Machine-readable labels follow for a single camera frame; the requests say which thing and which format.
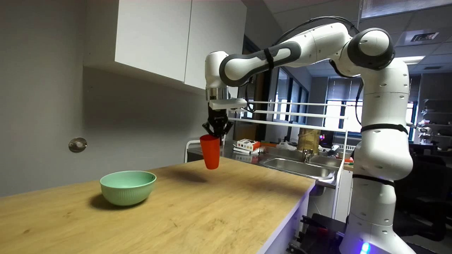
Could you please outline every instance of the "sink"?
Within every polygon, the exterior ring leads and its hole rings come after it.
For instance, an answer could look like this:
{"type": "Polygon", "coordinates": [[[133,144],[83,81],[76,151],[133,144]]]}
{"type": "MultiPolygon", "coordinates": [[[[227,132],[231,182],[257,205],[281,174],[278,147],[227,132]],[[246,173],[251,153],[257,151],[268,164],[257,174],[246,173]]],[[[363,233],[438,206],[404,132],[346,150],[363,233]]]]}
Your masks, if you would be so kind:
{"type": "Polygon", "coordinates": [[[260,157],[261,167],[316,180],[320,184],[333,184],[340,160],[312,156],[305,158],[299,151],[267,149],[260,157]]]}
{"type": "Polygon", "coordinates": [[[270,158],[261,161],[260,165],[294,175],[302,175],[325,184],[332,184],[335,181],[335,170],[328,170],[320,165],[305,164],[301,161],[270,158]]]}

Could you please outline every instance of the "upper cabinet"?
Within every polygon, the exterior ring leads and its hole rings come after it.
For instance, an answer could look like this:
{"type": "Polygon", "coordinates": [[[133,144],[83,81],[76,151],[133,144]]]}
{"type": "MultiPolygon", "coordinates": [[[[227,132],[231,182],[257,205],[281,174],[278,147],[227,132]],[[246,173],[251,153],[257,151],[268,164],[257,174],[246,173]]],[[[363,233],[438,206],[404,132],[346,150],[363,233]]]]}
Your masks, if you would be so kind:
{"type": "Polygon", "coordinates": [[[193,0],[185,84],[205,89],[205,58],[213,51],[241,54],[246,7],[240,0],[193,0]]]}
{"type": "Polygon", "coordinates": [[[87,0],[85,65],[205,88],[212,51],[240,54],[240,0],[87,0]]]}

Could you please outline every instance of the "green bowl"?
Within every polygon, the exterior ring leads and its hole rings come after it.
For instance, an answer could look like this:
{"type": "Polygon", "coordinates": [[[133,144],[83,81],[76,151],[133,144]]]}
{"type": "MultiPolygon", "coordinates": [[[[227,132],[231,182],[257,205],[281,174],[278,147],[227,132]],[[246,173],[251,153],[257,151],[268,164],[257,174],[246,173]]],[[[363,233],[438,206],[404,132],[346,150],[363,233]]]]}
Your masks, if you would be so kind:
{"type": "Polygon", "coordinates": [[[102,195],[117,206],[144,202],[152,191],[157,175],[147,171],[120,171],[100,178],[102,195]]]}

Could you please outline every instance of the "desk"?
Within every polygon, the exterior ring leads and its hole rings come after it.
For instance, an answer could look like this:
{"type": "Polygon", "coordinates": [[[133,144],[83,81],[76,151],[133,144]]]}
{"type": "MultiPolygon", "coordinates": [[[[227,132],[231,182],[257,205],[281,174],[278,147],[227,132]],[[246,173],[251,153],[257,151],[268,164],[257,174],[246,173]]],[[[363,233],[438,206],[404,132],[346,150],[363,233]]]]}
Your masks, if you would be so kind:
{"type": "Polygon", "coordinates": [[[152,173],[154,192],[133,208],[106,204],[97,182],[0,198],[0,253],[281,253],[313,187],[227,158],[152,173]]]}

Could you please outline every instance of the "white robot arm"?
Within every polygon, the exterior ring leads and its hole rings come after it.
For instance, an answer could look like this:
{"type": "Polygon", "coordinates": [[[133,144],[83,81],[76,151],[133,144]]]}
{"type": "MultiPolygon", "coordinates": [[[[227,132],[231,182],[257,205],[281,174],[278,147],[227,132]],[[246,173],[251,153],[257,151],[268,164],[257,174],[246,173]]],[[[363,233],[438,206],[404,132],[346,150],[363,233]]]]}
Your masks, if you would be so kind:
{"type": "Polygon", "coordinates": [[[394,60],[385,31],[370,29],[352,37],[343,24],[332,23],[251,55],[210,54],[206,58],[209,120],[203,127],[223,137],[231,127],[227,110],[246,106],[243,99],[226,99],[226,85],[243,85],[274,67],[299,68],[325,60],[342,77],[360,75],[364,85],[361,143],[354,157],[352,208],[340,253],[411,254],[392,232],[392,182],[412,168],[405,127],[409,79],[407,65],[394,60]]]}

